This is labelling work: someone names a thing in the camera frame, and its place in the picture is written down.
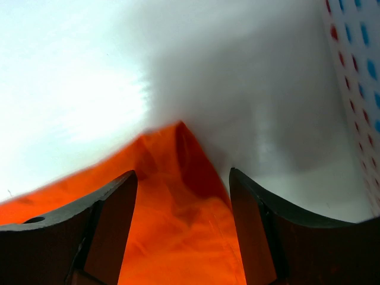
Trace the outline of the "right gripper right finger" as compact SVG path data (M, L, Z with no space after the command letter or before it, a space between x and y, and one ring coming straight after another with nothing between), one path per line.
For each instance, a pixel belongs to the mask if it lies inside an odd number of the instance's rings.
M235 168L229 187L248 284L379 283L379 218L350 223L313 213Z

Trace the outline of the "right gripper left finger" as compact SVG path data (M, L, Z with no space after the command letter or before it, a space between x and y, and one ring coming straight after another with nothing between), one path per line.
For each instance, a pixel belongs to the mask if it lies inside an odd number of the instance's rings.
M132 170L61 208L1 226L1 284L117 284L137 185Z

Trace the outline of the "orange t shirt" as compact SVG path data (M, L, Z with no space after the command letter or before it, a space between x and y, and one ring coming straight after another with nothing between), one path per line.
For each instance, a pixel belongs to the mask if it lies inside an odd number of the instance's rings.
M134 170L138 191L120 284L245 284L232 206L183 122L136 138L99 164L1 205L20 223Z

